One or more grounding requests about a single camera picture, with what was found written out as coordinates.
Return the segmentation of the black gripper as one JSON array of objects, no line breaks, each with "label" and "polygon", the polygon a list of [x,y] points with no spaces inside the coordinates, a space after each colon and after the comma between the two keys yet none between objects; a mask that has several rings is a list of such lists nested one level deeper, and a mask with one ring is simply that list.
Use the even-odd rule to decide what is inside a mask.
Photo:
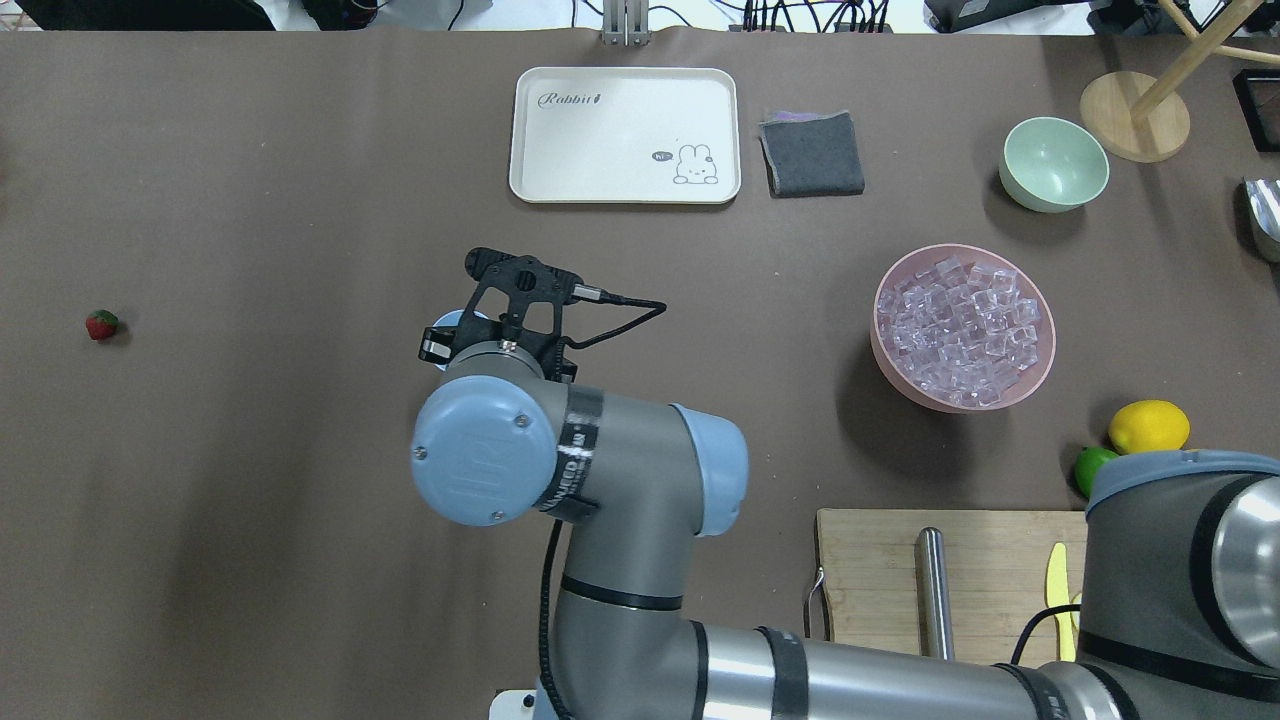
[{"label": "black gripper", "polygon": [[[466,348],[485,342],[497,342],[502,348],[520,348],[529,354],[534,360],[535,372],[540,373],[544,379],[562,383],[575,382],[577,366],[564,357],[568,343],[568,340],[562,334],[564,305],[529,304],[512,300],[506,293],[504,296],[507,306],[497,319],[480,316],[476,306],[481,299],[476,300],[472,296],[467,306],[463,307],[463,320],[458,327],[425,328],[419,346],[419,359],[434,365],[448,366],[461,357]],[[550,307],[552,329],[548,332],[527,328],[529,310],[538,304],[545,304]]]}]

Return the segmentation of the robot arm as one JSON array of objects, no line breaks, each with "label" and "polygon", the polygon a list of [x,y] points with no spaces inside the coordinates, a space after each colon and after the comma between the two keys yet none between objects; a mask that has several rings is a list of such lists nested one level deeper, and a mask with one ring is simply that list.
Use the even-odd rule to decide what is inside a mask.
[{"label": "robot arm", "polygon": [[553,520],[540,579],[535,719],[1275,719],[1277,461],[1256,454],[1133,450],[1100,474],[1085,520],[1083,633],[1051,596],[1027,624],[1060,616],[1062,648],[1041,667],[868,650],[778,628],[741,630],[684,614],[726,591],[800,578],[801,511],[824,489],[876,501],[948,493],[1001,454],[1029,459],[1000,427],[973,443],[963,423],[1005,402],[961,400],[950,352],[979,343],[946,324],[927,366],[945,415],[908,411],[890,391],[911,354],[881,338],[892,311],[945,304],[910,287],[913,259],[870,301],[868,274],[814,290],[776,258],[658,270],[689,319],[650,359],[690,370],[699,398],[731,419],[577,383],[564,359],[572,304],[640,307],[529,255],[477,247],[467,305],[424,332],[419,356],[444,370],[421,409],[411,468],[442,515],[494,527]]}]

